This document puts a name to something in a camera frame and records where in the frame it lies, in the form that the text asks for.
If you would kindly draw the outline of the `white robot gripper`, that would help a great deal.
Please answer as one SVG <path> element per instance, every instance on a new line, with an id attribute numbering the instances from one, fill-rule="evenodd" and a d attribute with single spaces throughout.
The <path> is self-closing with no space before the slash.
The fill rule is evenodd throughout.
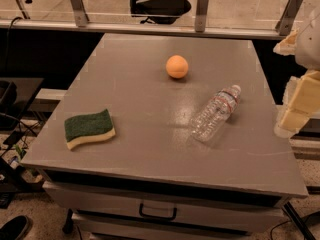
<path id="1" fill-rule="evenodd" d="M 300 78 L 289 79 L 278 112 L 274 133 L 291 138 L 320 110 L 320 72 L 317 71 L 320 70 L 320 7 L 310 13 L 298 31 L 292 31 L 277 43 L 273 52 L 283 56 L 295 54 L 297 64 L 311 69 Z"/>

